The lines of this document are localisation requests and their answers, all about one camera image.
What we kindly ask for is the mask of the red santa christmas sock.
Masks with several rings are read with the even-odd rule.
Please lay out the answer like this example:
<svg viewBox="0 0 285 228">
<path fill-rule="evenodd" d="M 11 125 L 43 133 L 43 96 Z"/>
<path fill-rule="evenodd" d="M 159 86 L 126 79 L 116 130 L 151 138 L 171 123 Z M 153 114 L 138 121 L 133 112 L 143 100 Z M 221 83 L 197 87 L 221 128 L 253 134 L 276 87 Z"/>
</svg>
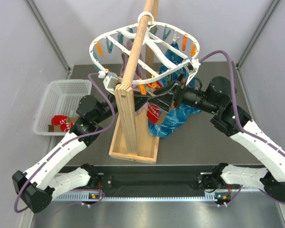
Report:
<svg viewBox="0 0 285 228">
<path fill-rule="evenodd" d="M 146 91 L 148 94 L 152 95 L 155 90 L 160 88 L 162 88 L 162 84 L 160 82 L 153 82 L 151 84 L 147 84 Z M 157 106 L 150 103 L 148 103 L 147 107 L 148 107 L 147 108 L 148 119 L 152 124 L 157 123 L 160 116 L 160 109 Z"/>
</svg>

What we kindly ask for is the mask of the white oval clip hanger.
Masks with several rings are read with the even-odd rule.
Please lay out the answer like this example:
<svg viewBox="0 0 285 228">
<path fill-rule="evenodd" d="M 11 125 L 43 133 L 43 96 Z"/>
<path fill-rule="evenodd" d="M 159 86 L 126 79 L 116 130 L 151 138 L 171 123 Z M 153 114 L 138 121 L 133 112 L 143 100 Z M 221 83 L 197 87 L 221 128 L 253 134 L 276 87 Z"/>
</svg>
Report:
<svg viewBox="0 0 285 228">
<path fill-rule="evenodd" d="M 117 48 L 122 54 L 123 61 L 121 72 L 119 74 L 116 73 L 119 77 L 117 84 L 120 84 L 133 48 L 139 20 L 144 15 L 149 15 L 152 19 L 147 24 L 131 87 L 146 95 L 148 94 L 146 91 L 147 84 L 157 82 L 171 73 L 184 68 L 183 62 L 188 58 L 198 59 L 200 44 L 192 35 L 171 24 L 155 21 L 153 15 L 145 11 L 139 15 L 137 23 L 108 31 L 96 37 L 89 46 L 89 54 L 97 73 L 99 71 L 109 72 L 110 70 L 99 61 L 103 55 L 101 44 L 106 44 L 108 53 L 111 53 L 113 48 Z M 168 60 L 165 56 L 165 52 L 168 49 L 184 58 L 183 62 L 175 65 Z M 160 74 L 161 64 L 164 64 L 168 70 Z"/>
</svg>

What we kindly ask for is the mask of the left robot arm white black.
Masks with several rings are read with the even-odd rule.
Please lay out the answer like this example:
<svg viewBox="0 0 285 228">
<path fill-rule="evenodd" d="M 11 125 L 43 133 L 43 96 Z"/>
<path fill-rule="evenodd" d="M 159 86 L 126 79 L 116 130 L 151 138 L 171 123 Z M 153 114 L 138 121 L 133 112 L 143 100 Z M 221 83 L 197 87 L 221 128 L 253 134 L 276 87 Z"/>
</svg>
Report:
<svg viewBox="0 0 285 228">
<path fill-rule="evenodd" d="M 79 101 L 77 108 L 79 118 L 68 130 L 62 140 L 39 162 L 26 171 L 16 171 L 12 182 L 17 194 L 14 204 L 16 213 L 19 201 L 26 208 L 37 214 L 43 211 L 53 199 L 71 190 L 98 186 L 99 174 L 89 164 L 83 164 L 66 174 L 59 175 L 60 170 L 77 154 L 90 146 L 109 127 L 99 124 L 117 114 L 114 95 L 108 95 L 101 103 L 93 95 L 86 95 Z"/>
</svg>

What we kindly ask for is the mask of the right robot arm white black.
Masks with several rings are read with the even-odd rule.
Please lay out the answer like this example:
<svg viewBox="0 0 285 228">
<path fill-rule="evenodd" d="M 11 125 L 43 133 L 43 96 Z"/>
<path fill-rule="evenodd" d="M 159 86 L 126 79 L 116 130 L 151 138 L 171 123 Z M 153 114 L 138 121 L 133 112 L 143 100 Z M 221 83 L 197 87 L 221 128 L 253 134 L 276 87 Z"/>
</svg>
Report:
<svg viewBox="0 0 285 228">
<path fill-rule="evenodd" d="M 220 163 L 211 174 L 201 178 L 201 187 L 216 190 L 227 185 L 247 186 L 285 204 L 285 151 L 237 105 L 233 78 L 217 76 L 202 91 L 185 85 L 180 76 L 174 83 L 156 90 L 148 102 L 166 113 L 184 104 L 212 114 L 210 122 L 216 129 L 263 164 L 262 168 L 251 168 Z"/>
</svg>

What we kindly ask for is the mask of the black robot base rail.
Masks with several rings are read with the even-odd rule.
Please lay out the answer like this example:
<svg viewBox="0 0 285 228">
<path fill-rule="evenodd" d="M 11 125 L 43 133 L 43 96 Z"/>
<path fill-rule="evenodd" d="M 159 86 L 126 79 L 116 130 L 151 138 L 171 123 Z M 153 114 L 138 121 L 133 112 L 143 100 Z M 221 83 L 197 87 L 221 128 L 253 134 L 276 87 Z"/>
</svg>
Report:
<svg viewBox="0 0 285 228">
<path fill-rule="evenodd" d="M 80 187 L 73 191 L 102 191 L 107 198 L 195 197 L 215 190 L 237 189 L 241 179 L 227 181 L 221 177 L 227 166 L 212 165 L 130 165 L 94 166 L 99 183 L 93 189 Z M 77 166 L 64 167 L 59 175 L 74 171 Z"/>
</svg>

